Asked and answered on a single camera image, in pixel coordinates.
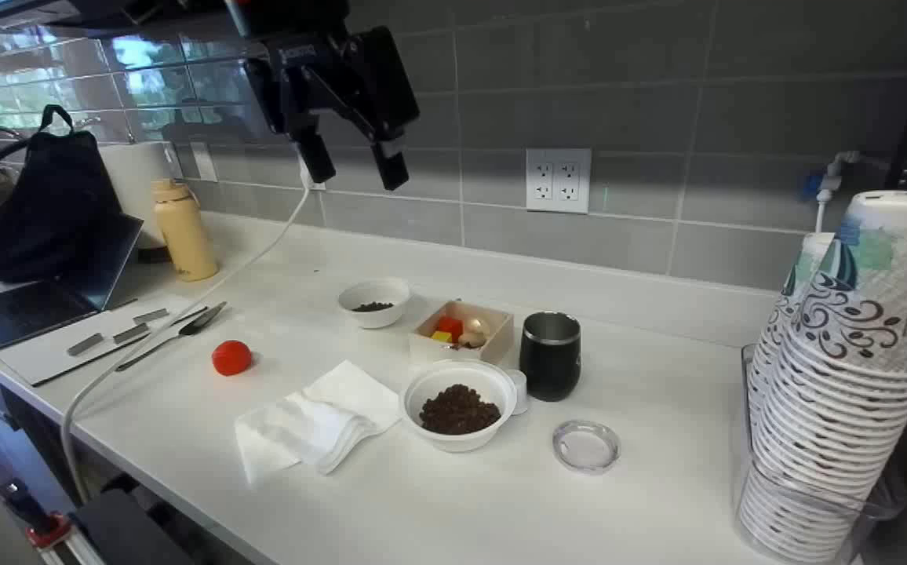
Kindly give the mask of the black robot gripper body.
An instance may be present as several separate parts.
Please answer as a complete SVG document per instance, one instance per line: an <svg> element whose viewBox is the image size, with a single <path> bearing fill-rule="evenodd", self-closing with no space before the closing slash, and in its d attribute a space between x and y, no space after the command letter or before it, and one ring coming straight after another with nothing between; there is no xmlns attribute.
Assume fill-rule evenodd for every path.
<svg viewBox="0 0 907 565"><path fill-rule="evenodd" d="M317 115L337 115L362 136L397 136L420 116L385 25L290 35L266 61L244 61L241 74L273 131L310 129Z"/></svg>

